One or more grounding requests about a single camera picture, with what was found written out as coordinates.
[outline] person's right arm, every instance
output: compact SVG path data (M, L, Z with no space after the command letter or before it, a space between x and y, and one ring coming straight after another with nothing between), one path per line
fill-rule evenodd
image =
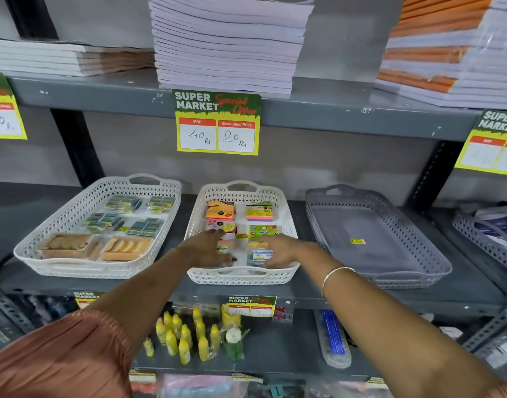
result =
M315 243L282 234L263 241L274 251L267 266L298 261L318 287L343 266ZM396 398L479 398L502 383L457 342L350 269L334 272L323 292Z

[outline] person's left hand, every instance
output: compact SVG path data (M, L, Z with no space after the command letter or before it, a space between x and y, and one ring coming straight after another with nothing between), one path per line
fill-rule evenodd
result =
M206 230L184 240L177 249L185 254L191 267L220 267L224 263L237 261L229 253L217 253L217 243L224 234L222 229Z

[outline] white notebook stack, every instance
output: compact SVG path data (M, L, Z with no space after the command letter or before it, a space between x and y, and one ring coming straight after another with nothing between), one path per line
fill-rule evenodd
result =
M314 0L149 0L166 87L290 94Z
M375 86L437 106L507 109L507 0L405 0Z
M154 66L151 49L0 39L0 73L91 75Z

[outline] hand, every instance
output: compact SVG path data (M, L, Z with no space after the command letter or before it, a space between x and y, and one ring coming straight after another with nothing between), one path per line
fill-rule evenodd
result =
M298 240L284 234L264 235L260 237L259 241L268 243L274 252L272 258L265 261L263 265L267 268L288 268L290 263L299 261L304 252L319 249L316 243Z
M222 229L206 230L184 240L177 249L185 254L190 267L219 267L237 261L229 253L217 253L217 243L224 234Z

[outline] black metal post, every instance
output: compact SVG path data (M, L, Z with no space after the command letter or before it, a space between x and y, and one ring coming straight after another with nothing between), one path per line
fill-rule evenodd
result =
M457 141L440 141L436 145L405 203L407 207L422 213L432 207L453 171L463 145Z
M5 2L22 38L58 39L44 0L5 0ZM64 140L80 185L87 187L104 177L84 114L77 110L63 109L51 109L51 114Z

